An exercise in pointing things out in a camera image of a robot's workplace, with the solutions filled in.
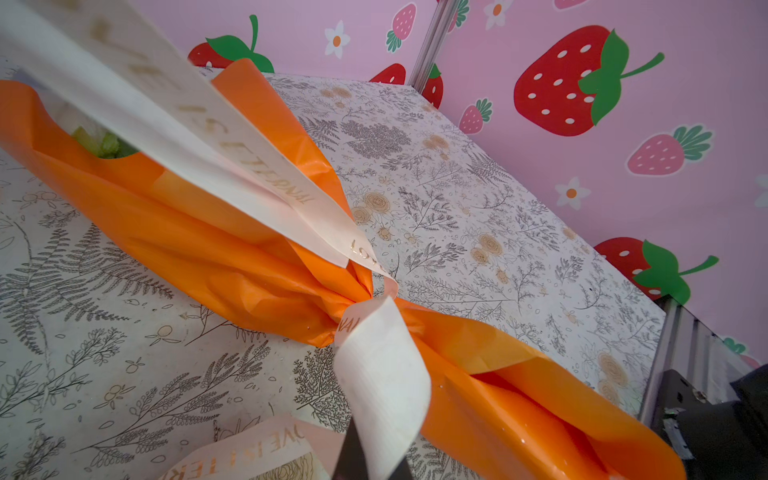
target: red strawberry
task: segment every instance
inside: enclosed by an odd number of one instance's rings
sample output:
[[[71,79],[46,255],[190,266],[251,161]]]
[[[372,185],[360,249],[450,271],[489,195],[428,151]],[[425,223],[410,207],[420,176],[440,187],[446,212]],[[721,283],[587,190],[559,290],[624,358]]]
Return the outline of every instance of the red strawberry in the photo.
[[[657,54],[640,68],[623,74],[629,47],[599,25],[566,35],[528,67],[515,85],[515,108],[553,134],[581,135],[619,102],[621,79],[664,60]]]
[[[374,78],[371,78],[371,81],[383,84],[405,85],[406,68],[399,63],[393,63]]]
[[[442,102],[442,77],[436,63],[432,64],[432,71],[429,72],[429,80],[424,85],[422,96],[429,103],[435,105],[435,108],[440,108],[440,103]]]
[[[187,58],[192,65],[226,68],[229,64],[241,58],[250,58],[256,67],[264,73],[275,73],[269,58],[253,51],[256,48],[256,39],[259,36],[259,19],[255,15],[250,16],[250,25],[253,29],[250,48],[238,37],[225,35],[223,37],[206,38],[207,43],[201,43],[193,48]]]
[[[416,4],[409,3],[401,8],[392,19],[392,30],[386,34],[386,49],[392,53],[400,48],[402,41],[408,38],[413,29],[413,21],[416,19]]]
[[[720,261],[711,255],[699,266],[678,272],[674,253],[648,240],[618,237],[605,240],[595,250],[615,266],[651,300],[670,294],[680,305],[690,298],[690,288],[683,275],[705,270]]]
[[[491,120],[492,103],[487,98],[483,98],[482,101],[478,100],[476,104],[469,105],[464,114],[462,120],[458,123],[458,129],[466,133],[467,135],[476,134],[482,130],[484,122]]]
[[[207,42],[193,48],[187,58],[196,67],[207,67],[209,62],[210,66],[214,68],[226,68],[232,64],[231,60],[227,60],[216,53]]]
[[[581,5],[584,2],[589,2],[589,0],[554,0],[554,7],[557,10],[565,10],[566,8]]]
[[[711,147],[706,141],[712,138],[712,132],[701,133],[703,129],[703,125],[690,130],[683,126],[672,135],[654,135],[629,157],[627,169],[635,175],[671,175],[680,171],[686,161],[701,160]]]

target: pink strawberry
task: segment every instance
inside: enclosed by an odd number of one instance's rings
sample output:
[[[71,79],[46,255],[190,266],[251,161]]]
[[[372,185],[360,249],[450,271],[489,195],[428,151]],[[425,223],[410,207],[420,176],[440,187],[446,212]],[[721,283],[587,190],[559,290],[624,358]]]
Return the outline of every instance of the pink strawberry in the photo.
[[[392,53],[402,46],[402,41],[408,38],[416,19],[416,4],[409,3],[401,8],[392,19],[392,30],[386,34],[386,49]]]
[[[466,133],[467,135],[476,134],[482,130],[483,123],[491,120],[492,103],[487,98],[478,100],[476,104],[469,105],[464,114],[462,120],[458,123],[458,129]]]
[[[554,0],[554,7],[557,10],[565,10],[566,8],[575,7],[581,5],[589,0]]]
[[[696,162],[704,157],[711,145],[707,140],[712,132],[703,125],[678,127],[672,135],[658,134],[646,140],[627,160],[627,169],[635,175],[671,175],[685,165],[686,161]]]

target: botanical illustration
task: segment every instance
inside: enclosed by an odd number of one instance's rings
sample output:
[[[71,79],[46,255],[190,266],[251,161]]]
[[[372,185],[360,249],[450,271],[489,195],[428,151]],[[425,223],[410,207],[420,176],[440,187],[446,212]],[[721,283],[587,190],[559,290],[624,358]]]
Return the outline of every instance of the botanical illustration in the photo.
[[[268,80],[330,160],[400,296],[505,331],[635,414],[663,313],[460,126],[398,85],[405,76],[394,64],[379,83]],[[483,100],[468,109],[470,133],[492,117]],[[0,480],[161,478],[273,415],[346,430],[332,347],[223,318],[215,298],[191,298],[132,260],[2,152],[0,177],[0,423],[19,432],[0,442]],[[408,460],[416,480],[477,478],[424,439]]]
[[[34,252],[25,231],[14,225],[27,242],[28,261],[0,276],[0,315],[34,353],[43,354],[48,345],[43,315],[62,313],[65,322],[123,321],[129,318],[101,308],[96,295],[116,290],[118,296],[173,297],[151,272],[104,239],[95,225],[74,245],[66,230],[54,230],[47,245]]]
[[[312,417],[320,423],[345,432],[352,414],[333,372],[333,349],[315,349],[293,364],[296,410],[311,409]]]
[[[313,455],[310,452],[250,480],[315,480],[313,463]]]

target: metal frame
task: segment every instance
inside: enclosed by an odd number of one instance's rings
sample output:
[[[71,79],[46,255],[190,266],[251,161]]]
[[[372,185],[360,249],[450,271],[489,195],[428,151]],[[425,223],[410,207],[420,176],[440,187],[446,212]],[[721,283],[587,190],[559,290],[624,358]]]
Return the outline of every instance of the metal frame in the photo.
[[[451,26],[453,14],[458,6],[458,0],[442,0],[437,4],[435,15],[432,17],[432,23],[429,25],[424,45],[416,58],[416,64],[411,71],[411,78],[408,84],[421,93],[424,90],[429,72],[432,71],[432,65],[435,63],[440,47],[448,34],[448,28]]]

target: white ribbon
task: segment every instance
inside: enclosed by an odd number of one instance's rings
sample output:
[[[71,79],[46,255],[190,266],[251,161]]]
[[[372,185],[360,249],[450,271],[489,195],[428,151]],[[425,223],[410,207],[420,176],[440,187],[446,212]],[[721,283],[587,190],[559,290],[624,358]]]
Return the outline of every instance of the white ribbon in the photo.
[[[392,301],[397,282],[344,210],[125,0],[0,0],[0,41],[30,74],[179,177],[329,262],[385,277],[386,298],[345,312],[334,370],[369,477],[388,478],[424,422],[430,378]],[[261,468],[248,475],[273,467]]]

